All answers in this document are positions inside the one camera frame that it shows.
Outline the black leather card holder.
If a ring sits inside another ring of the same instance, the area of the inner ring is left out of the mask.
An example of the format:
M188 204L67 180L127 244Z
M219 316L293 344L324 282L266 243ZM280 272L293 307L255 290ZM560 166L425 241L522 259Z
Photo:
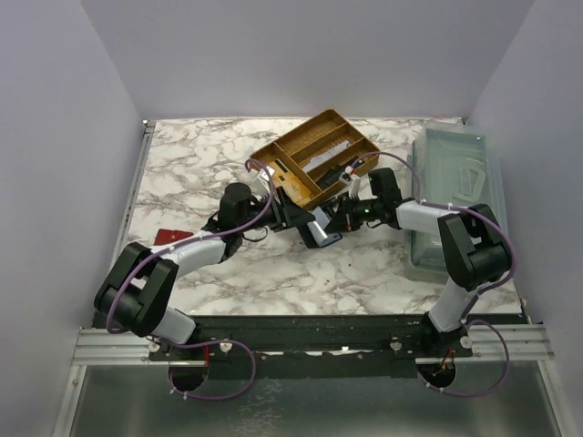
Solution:
M297 228L304 245L308 249L329 247L343 239L340 233L327 233L324 229L331 221L330 214L321 207L312 211L315 220Z

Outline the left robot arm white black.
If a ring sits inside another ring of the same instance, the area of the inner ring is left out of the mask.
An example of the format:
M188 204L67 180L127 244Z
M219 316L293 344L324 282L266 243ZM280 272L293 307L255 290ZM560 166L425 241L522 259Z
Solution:
M94 308L106 317L108 330L185 344L196 323L169 306L177 279L230 259L249 230L278 232L314 221L315 216L293 203L283 188L259 200L248 185L231 183L225 187L219 210L193 236L151 248L128 244L98 290Z

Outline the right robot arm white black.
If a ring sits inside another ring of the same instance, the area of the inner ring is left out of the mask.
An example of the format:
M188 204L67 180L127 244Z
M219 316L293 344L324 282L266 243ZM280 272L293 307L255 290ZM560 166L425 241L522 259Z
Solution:
M349 191L336 199L325 231L348 233L377 221L392 229L437 236L448 279L437 303L424 315L425 329L434 336L458 331L478 297L514 271L513 248L491 208L438 207L403 198L390 168L373 170L368 179L373 196L360 199L354 191L361 179L348 172L341 175Z

